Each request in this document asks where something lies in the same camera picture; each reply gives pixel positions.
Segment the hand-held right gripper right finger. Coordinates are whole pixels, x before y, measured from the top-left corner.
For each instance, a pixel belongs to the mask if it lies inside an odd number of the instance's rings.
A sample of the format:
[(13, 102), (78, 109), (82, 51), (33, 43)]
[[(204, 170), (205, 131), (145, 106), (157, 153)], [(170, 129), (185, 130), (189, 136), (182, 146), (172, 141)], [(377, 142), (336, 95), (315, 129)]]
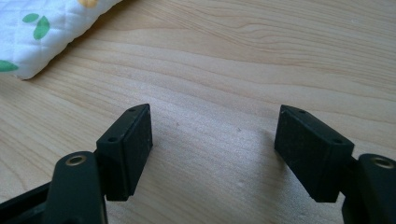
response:
[(309, 196), (334, 203), (345, 196), (345, 224), (396, 224), (396, 161), (376, 154), (352, 157), (354, 144), (310, 113), (282, 105), (275, 151)]

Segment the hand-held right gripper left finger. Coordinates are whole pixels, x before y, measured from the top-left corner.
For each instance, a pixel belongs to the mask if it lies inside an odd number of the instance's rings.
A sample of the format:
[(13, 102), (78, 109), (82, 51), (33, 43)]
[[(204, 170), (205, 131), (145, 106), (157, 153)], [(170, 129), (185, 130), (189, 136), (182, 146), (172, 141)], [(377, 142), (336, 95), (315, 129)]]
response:
[(55, 165), (43, 224), (107, 224), (106, 202), (134, 195), (152, 148), (150, 106), (127, 109), (96, 141)]

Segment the white quilted leaf-print cloth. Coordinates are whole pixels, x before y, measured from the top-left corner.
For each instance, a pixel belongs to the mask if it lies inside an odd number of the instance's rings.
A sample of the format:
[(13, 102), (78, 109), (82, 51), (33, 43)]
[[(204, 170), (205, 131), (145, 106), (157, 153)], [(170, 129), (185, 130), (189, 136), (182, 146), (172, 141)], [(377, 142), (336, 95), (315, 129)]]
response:
[(122, 0), (0, 0), (0, 75), (29, 79)]

